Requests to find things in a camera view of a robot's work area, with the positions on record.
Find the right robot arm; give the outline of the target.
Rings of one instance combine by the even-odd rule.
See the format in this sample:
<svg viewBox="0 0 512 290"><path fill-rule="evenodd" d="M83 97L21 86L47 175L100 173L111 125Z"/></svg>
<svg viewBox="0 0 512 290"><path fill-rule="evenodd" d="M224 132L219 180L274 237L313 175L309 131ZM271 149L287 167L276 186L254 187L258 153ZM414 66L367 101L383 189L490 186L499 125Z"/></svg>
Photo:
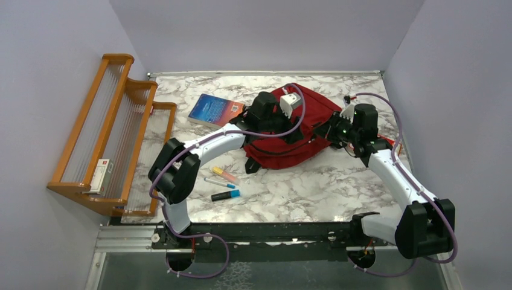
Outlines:
<svg viewBox="0 0 512 290"><path fill-rule="evenodd" d="M349 240L362 246L378 238L397 246L407 259L427 257L456 250L455 206L426 190L404 167L391 144L378 136L378 112L374 105L349 105L334 112L315 128L315 134L333 144L351 144L355 157L374 172L391 192L402 211L400 218L365 213L353 218Z"/></svg>

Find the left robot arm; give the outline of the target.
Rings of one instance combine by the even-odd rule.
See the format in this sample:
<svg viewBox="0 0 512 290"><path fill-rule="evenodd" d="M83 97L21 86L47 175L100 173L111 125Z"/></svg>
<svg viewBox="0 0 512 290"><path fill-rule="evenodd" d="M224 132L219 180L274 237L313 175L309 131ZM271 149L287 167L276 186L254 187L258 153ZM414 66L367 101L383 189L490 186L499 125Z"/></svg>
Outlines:
<svg viewBox="0 0 512 290"><path fill-rule="evenodd" d="M241 118L230 121L213 133L184 143L172 138L164 144L148 174L152 182L149 195L162 202L164 224L169 229L166 238L172 246L182 248L194 237L187 230L191 221L186 199L194 189L198 171L204 164L243 147L254 138L281 138L299 129L306 114L307 101L295 84L290 83L286 88L287 93L278 102L277 116L288 120L296 108L302 111L299 120L284 129L274 124L268 129L263 127L265 121L258 114L267 112L265 106L268 101L259 94Z"/></svg>

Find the red backpack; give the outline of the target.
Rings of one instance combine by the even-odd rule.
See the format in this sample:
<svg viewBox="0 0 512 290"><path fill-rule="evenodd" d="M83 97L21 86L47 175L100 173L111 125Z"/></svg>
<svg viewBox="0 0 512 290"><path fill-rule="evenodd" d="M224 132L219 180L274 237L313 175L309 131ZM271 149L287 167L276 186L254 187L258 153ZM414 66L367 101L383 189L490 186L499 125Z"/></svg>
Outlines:
<svg viewBox="0 0 512 290"><path fill-rule="evenodd" d="M280 98L289 93L302 92L306 100L306 114L300 126L292 133L278 138L248 136L243 150L247 174L260 169L286 169L312 158L331 146L325 139L328 121L342 108L327 97L297 83L282 86L272 92L259 92L252 104L245 109L239 125L259 134L280 134L299 123L302 106L294 109L288 118L280 108Z"/></svg>

